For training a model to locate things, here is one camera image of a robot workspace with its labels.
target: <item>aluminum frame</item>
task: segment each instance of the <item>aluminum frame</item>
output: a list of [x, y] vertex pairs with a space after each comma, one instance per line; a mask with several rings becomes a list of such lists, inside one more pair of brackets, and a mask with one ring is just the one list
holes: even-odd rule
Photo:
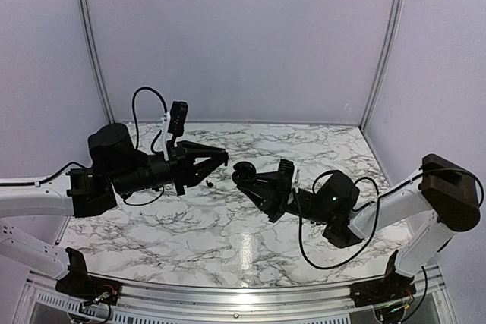
[[[441, 324], [456, 324], [438, 266], [428, 267], [427, 273], [428, 293], [434, 295]], [[135, 319], [140, 317], [154, 324], [157, 320], [173, 324], [234, 323], [236, 320], [244, 323], [325, 323], [328, 319], [346, 318], [350, 313], [371, 309], [356, 308], [349, 298], [350, 284], [364, 280], [281, 288], [203, 288], [115, 279], [121, 282], [121, 294], [118, 305], [113, 307], [113, 320], [109, 321], [113, 323], [135, 324]], [[415, 283], [417, 296], [420, 296], [424, 289], [423, 275], [417, 275]], [[54, 280], [31, 272], [14, 324], [30, 321], [36, 303], [42, 303], [39, 300], [41, 294], [57, 300], [58, 308], [76, 313], [76, 305], [82, 300], [60, 294], [54, 287]], [[106, 309], [100, 310], [99, 319], [104, 319], [106, 313]]]

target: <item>black mounting bracket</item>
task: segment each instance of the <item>black mounting bracket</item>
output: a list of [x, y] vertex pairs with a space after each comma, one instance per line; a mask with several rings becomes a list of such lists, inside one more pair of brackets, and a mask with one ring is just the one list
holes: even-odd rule
[[83, 254], [69, 247], [66, 252], [69, 255], [69, 273], [57, 281], [55, 290], [84, 300], [92, 300], [109, 292], [110, 295], [100, 303], [116, 305], [120, 296], [120, 282], [88, 275]]
[[416, 294], [417, 289], [412, 283], [413, 277], [405, 277], [395, 272], [395, 260], [398, 250], [388, 260], [387, 270], [383, 278], [357, 282], [351, 285], [350, 298], [356, 307], [366, 307], [398, 300]]

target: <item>white marble tabletop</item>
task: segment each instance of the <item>white marble tabletop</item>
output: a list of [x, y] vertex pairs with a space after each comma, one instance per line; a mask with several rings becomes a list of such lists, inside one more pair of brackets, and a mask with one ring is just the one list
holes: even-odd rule
[[[134, 125], [129, 125], [132, 136]], [[142, 124], [141, 149], [148, 152], [158, 127]], [[323, 171], [338, 168], [351, 178], [371, 176], [386, 187], [368, 145], [356, 127], [284, 124], [186, 124], [180, 140], [226, 148], [228, 167], [177, 197], [171, 185], [149, 206], [118, 207], [88, 219], [71, 219], [63, 247], [83, 252], [91, 272], [144, 282], [176, 285], [273, 287], [310, 285], [384, 273], [388, 256], [409, 238], [400, 222], [377, 233], [359, 258], [332, 271], [310, 267], [298, 248], [298, 218], [284, 215], [276, 224], [232, 183], [232, 166], [252, 162], [259, 172], [275, 171], [282, 158], [301, 169], [301, 188], [310, 189]], [[374, 198], [360, 184], [360, 203]], [[137, 193], [132, 203], [156, 196]], [[359, 247], [339, 250], [321, 236], [323, 227], [304, 225], [309, 257], [322, 266], [339, 263]]]

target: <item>metal bar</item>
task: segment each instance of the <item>metal bar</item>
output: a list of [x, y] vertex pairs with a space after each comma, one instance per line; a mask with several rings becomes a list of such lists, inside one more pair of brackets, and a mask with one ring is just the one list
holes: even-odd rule
[[109, 94], [106, 88], [105, 77], [101, 64], [99, 62], [98, 51], [96, 50], [96, 43], [93, 33], [93, 25], [91, 24], [90, 9], [88, 8], [87, 0], [78, 0], [81, 16], [81, 24], [83, 26], [84, 38], [87, 44], [87, 51], [90, 57], [91, 68], [93, 69], [93, 76], [98, 91], [98, 97], [105, 114], [105, 118], [109, 123], [115, 121], [113, 115], [112, 105], [109, 101]]
[[[442, 290], [443, 279], [437, 266], [428, 267], [427, 272], [429, 292]], [[121, 294], [113, 308], [115, 315], [156, 317], [177, 323], [234, 322], [235, 314], [239, 322], [307, 323], [371, 308], [355, 308], [349, 298], [350, 284], [363, 280], [290, 288], [202, 288], [116, 279], [121, 282]], [[423, 290], [423, 275], [417, 275], [415, 283], [419, 291]], [[62, 295], [55, 292], [54, 280], [40, 274], [31, 273], [27, 284]]]
[[366, 131], [366, 128], [371, 119], [371, 115], [373, 114], [373, 110], [377, 101], [378, 94], [383, 84], [383, 79], [385, 76], [385, 72], [387, 70], [387, 64], [393, 46], [393, 40], [395, 39], [396, 31], [398, 29], [402, 4], [403, 4], [403, 0], [392, 0], [392, 6], [390, 9], [390, 16], [388, 19], [388, 26], [387, 26], [387, 31], [385, 33], [385, 39], [383, 41], [383, 47], [381, 49], [381, 54], [378, 60], [377, 69], [374, 74], [373, 83], [371, 84], [368, 100], [366, 102], [363, 115], [361, 117], [361, 123], [359, 125], [361, 131]]

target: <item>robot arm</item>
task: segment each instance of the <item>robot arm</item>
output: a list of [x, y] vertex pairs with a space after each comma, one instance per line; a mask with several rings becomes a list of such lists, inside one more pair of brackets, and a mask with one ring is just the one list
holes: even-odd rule
[[377, 202], [354, 210], [359, 189], [340, 171], [329, 171], [318, 192], [298, 190], [292, 162], [281, 160], [275, 172], [256, 172], [248, 162], [235, 165], [237, 188], [276, 222], [285, 212], [325, 225], [323, 236], [338, 248], [368, 239], [374, 231], [420, 212], [428, 220], [387, 265], [385, 276], [354, 284], [357, 307], [383, 303], [415, 293], [414, 276], [457, 233], [473, 229], [480, 212], [475, 179], [470, 172], [436, 155], [425, 156], [422, 167], [382, 193]]
[[[163, 118], [162, 152], [147, 155], [134, 148], [124, 124], [106, 125], [88, 139], [93, 166], [73, 168], [46, 178], [0, 179], [0, 254], [58, 280], [56, 290], [76, 297], [96, 299], [106, 287], [119, 291], [119, 283], [88, 275], [83, 254], [36, 239], [5, 219], [21, 215], [61, 215], [85, 218], [117, 206], [115, 192], [123, 199], [145, 189], [174, 184], [178, 195], [198, 185], [222, 164], [228, 153], [221, 148], [175, 139], [184, 133], [187, 104], [174, 102]], [[166, 141], [167, 133], [172, 139]], [[110, 294], [103, 303], [116, 304]]]

